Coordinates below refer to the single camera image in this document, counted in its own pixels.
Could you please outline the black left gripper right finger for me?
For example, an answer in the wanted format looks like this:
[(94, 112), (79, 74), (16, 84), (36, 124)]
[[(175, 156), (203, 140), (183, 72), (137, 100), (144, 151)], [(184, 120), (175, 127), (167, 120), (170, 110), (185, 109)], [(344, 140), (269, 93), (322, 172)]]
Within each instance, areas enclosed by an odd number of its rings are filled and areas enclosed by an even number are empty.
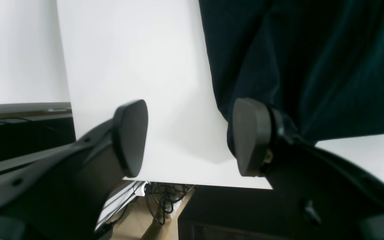
[(278, 196), (288, 239), (384, 240), (384, 182), (286, 133), (282, 114), (250, 98), (232, 117), (239, 172), (265, 177)]

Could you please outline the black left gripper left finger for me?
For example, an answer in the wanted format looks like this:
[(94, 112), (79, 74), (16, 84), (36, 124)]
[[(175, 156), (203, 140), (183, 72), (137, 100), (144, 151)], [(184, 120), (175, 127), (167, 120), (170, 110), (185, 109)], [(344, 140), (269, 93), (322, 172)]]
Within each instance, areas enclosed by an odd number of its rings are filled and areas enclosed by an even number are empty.
[(66, 150), (38, 160), (0, 185), (0, 240), (94, 240), (114, 187), (141, 169), (148, 108), (116, 109)]

